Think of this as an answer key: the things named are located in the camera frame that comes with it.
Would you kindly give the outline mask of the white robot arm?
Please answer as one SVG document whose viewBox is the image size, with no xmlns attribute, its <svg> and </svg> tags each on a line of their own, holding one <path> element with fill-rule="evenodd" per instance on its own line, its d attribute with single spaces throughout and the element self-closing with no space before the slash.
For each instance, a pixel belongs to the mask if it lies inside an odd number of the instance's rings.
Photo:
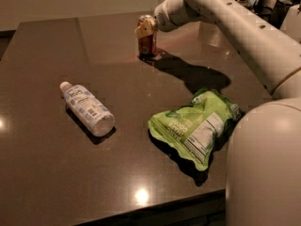
<svg viewBox="0 0 301 226">
<path fill-rule="evenodd" d="M 216 91 L 160 113 L 150 135 L 197 170 L 230 125 L 227 226 L 301 226 L 301 45 L 235 0 L 166 0 L 146 29 L 169 32 L 197 20 L 213 23 L 249 69 L 232 70 L 246 114 Z"/>
</svg>

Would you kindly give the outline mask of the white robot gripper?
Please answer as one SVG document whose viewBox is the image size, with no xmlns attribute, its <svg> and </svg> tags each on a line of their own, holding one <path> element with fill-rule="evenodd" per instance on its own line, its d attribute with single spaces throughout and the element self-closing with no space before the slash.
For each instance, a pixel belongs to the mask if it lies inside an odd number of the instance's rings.
<svg viewBox="0 0 301 226">
<path fill-rule="evenodd" d="M 170 32 L 185 24 L 200 21 L 203 18 L 188 6 L 185 0 L 165 0 L 154 10 L 154 20 L 146 20 L 135 29 L 135 35 L 142 39 L 157 31 Z"/>
</svg>

